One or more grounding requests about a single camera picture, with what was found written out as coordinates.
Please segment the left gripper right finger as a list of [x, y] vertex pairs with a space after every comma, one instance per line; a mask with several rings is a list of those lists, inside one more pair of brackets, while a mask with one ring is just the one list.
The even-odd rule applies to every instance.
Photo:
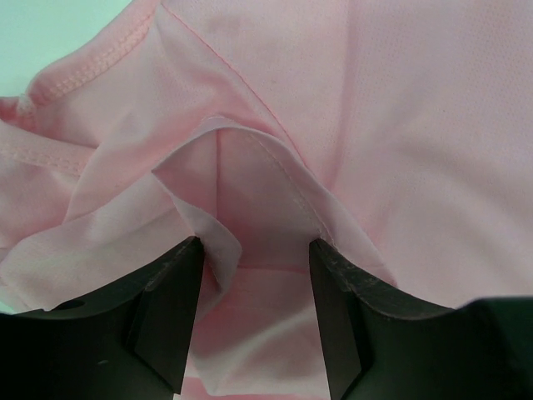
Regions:
[[531, 398], [530, 297], [442, 307], [374, 277], [321, 239], [310, 244], [309, 263], [332, 398]]

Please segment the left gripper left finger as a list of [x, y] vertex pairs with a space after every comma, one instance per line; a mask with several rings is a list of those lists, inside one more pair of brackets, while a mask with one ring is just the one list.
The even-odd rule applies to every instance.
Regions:
[[171, 399], [182, 390], [204, 249], [190, 237], [50, 311], [1, 317], [4, 399]]

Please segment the pink t shirt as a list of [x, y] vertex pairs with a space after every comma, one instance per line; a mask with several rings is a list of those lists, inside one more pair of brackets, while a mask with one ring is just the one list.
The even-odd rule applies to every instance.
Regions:
[[532, 292], [529, 1], [134, 1], [1, 101], [1, 299], [205, 243], [186, 399], [325, 399], [322, 238], [447, 307]]

